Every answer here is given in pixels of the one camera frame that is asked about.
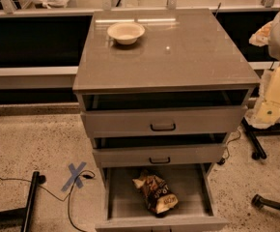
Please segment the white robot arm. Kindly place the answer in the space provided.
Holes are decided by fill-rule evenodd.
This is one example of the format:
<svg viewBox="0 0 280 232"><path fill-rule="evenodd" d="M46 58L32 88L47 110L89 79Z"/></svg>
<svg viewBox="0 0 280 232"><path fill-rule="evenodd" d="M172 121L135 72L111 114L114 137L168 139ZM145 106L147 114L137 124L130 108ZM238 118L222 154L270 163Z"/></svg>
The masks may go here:
<svg viewBox="0 0 280 232"><path fill-rule="evenodd" d="M254 33L249 42L255 46L268 46L269 55L280 62L280 12ZM250 115L256 129L267 129L280 119L280 65L274 71L264 71L259 97Z"/></svg>

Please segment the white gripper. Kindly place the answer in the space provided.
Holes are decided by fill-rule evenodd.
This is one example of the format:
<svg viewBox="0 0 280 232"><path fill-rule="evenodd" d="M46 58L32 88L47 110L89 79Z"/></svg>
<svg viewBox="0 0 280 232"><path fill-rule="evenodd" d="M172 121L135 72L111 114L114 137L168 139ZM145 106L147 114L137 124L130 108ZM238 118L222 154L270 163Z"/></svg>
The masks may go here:
<svg viewBox="0 0 280 232"><path fill-rule="evenodd" d="M255 46L268 45L268 38L272 22L266 23L249 42ZM252 113L252 126L256 129L267 129L273 126L280 118L280 66L274 70L265 70Z"/></svg>

